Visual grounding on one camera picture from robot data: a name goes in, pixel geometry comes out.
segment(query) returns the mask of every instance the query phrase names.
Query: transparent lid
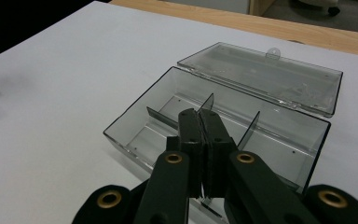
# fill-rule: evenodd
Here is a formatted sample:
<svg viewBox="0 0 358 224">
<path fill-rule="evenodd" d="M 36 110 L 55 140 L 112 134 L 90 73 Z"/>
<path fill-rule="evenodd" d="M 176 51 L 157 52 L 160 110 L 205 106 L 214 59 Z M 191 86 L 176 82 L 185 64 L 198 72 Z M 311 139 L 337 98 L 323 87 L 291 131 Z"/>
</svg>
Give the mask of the transparent lid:
<svg viewBox="0 0 358 224">
<path fill-rule="evenodd" d="M 267 53 L 217 43 L 178 62 L 193 74 L 274 104 L 331 118 L 342 72 Z"/>
</svg>

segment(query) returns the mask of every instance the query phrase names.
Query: white table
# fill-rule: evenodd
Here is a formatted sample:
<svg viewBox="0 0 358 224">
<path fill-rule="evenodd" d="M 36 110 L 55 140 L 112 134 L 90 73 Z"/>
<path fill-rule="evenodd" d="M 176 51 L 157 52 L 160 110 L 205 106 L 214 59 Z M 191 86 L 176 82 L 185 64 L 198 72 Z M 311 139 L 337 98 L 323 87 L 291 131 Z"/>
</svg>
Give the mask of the white table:
<svg viewBox="0 0 358 224">
<path fill-rule="evenodd" d="M 310 184 L 358 199 L 358 55 L 93 2 L 0 54 L 0 223 L 71 223 L 94 190 L 140 184 L 146 173 L 103 130 L 177 61 L 219 41 L 344 72 Z"/>
</svg>

